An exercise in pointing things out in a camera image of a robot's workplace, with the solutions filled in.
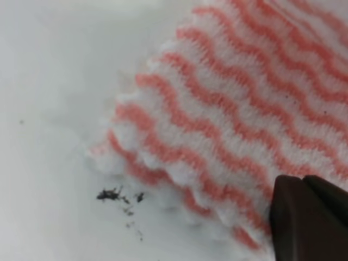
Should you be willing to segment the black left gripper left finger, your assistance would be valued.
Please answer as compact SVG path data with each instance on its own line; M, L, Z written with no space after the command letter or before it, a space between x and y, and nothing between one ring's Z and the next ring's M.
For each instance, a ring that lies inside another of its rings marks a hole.
M347 227L303 179L276 178L269 221L276 260L347 260Z

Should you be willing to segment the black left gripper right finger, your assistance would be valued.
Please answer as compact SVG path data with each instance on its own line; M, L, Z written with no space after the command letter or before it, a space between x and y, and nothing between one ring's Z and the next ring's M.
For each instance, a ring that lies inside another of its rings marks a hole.
M303 182L311 188L333 215L347 227L347 191L318 176L305 176Z

